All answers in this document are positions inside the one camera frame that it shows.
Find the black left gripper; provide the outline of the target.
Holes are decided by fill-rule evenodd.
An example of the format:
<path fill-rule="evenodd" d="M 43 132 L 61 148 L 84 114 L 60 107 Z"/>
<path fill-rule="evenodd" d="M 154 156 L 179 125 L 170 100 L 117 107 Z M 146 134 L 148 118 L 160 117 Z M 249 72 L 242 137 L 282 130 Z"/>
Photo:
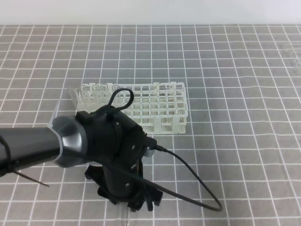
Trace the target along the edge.
<path fill-rule="evenodd" d="M 103 166 L 90 166 L 86 179 L 99 185 L 98 194 L 108 200 L 129 200 L 128 208 L 139 211 L 144 204 L 148 211 L 159 206 L 163 192 L 143 178 L 142 157 L 147 147 L 154 149 L 157 141 L 142 133 L 133 132 L 122 140 L 115 154 L 102 154 Z"/>

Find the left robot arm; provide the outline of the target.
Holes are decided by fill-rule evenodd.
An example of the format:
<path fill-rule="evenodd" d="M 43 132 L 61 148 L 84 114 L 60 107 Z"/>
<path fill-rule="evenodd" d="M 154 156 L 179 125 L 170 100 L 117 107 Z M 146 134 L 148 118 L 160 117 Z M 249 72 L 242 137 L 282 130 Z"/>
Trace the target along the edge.
<path fill-rule="evenodd" d="M 45 128 L 0 130 L 0 174 L 53 161 L 70 168 L 87 162 L 85 177 L 98 185 L 98 195 L 132 211 L 159 206 L 163 193 L 143 180 L 142 157 L 156 146 L 142 127 L 122 112 L 59 116 Z"/>

